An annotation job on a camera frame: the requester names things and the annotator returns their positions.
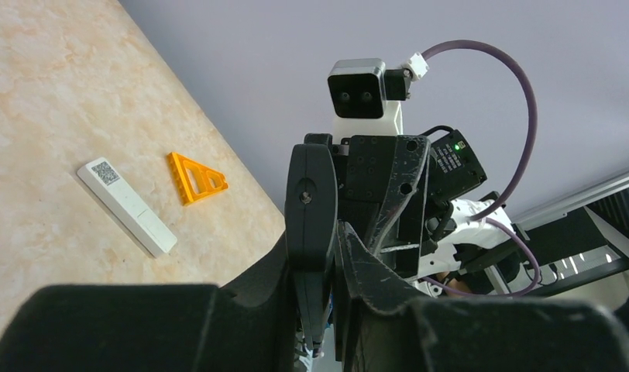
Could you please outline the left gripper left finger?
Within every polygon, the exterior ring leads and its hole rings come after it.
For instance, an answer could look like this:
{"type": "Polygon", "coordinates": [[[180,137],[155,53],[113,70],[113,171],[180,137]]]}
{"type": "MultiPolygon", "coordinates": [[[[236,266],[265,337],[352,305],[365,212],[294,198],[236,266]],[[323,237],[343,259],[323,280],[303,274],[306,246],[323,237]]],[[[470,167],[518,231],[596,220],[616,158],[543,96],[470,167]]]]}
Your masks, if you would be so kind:
{"type": "Polygon", "coordinates": [[[0,371],[289,371],[287,249],[214,284],[52,285],[0,339],[0,371]]]}

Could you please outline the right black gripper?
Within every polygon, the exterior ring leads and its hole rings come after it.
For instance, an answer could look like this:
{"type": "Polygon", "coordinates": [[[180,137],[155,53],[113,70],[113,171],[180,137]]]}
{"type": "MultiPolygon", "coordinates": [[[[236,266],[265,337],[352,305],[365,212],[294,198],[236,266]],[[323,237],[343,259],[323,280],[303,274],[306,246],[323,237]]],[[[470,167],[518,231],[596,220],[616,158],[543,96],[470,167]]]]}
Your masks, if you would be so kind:
{"type": "Polygon", "coordinates": [[[431,142],[355,135],[335,144],[328,133],[309,133],[304,141],[290,159],[285,241],[304,340],[315,351],[328,319],[337,210],[396,274],[408,279],[418,273],[431,142]]]}

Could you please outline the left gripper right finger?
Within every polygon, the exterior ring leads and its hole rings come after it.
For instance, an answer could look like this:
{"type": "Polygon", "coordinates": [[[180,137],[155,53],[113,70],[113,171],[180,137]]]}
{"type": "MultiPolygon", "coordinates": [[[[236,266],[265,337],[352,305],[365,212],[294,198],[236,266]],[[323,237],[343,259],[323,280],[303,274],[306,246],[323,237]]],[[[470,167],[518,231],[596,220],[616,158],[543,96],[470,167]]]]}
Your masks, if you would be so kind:
{"type": "Polygon", "coordinates": [[[336,357],[345,371],[629,371],[629,332],[582,301],[432,298],[336,238],[336,357]]]}

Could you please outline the white remote control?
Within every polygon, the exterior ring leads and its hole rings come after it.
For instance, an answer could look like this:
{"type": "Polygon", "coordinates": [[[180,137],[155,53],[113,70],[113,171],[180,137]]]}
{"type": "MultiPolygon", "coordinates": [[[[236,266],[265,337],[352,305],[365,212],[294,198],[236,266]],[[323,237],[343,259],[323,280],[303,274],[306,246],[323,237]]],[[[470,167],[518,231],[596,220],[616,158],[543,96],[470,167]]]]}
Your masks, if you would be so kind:
{"type": "Polygon", "coordinates": [[[104,157],[77,170],[78,177],[153,257],[168,254],[177,237],[104,157]]]}

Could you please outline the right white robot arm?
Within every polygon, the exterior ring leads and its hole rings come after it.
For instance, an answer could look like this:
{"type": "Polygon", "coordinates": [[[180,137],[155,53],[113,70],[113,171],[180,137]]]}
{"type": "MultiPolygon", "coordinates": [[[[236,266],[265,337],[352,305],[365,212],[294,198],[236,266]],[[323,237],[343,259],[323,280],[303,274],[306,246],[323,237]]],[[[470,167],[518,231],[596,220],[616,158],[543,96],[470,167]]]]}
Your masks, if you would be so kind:
{"type": "Polygon", "coordinates": [[[321,347],[341,308],[342,235],[406,281],[480,270],[513,232],[500,195],[464,194],[485,174],[460,132],[426,135],[308,134],[291,154],[285,244],[301,333],[321,347]]]}

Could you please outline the yellow triangle frame toy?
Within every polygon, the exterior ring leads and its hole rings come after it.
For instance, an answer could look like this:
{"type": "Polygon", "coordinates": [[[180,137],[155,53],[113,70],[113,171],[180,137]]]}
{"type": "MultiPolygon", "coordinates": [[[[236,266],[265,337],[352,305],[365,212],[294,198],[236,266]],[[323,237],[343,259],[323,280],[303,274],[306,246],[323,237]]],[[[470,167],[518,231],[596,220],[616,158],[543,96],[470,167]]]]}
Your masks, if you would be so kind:
{"type": "Polygon", "coordinates": [[[229,188],[223,173],[177,152],[166,155],[170,176],[183,206],[189,206],[229,188]]]}

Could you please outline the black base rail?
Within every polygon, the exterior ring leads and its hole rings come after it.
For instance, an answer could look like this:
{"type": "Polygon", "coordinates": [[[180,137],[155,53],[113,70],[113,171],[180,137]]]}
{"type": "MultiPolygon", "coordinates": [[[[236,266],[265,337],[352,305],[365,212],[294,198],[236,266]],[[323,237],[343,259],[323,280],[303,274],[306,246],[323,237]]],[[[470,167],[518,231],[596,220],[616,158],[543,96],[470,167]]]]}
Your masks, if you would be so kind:
{"type": "Polygon", "coordinates": [[[524,238],[541,267],[542,282],[529,296],[547,298],[629,273],[629,188],[525,230],[524,238]]]}

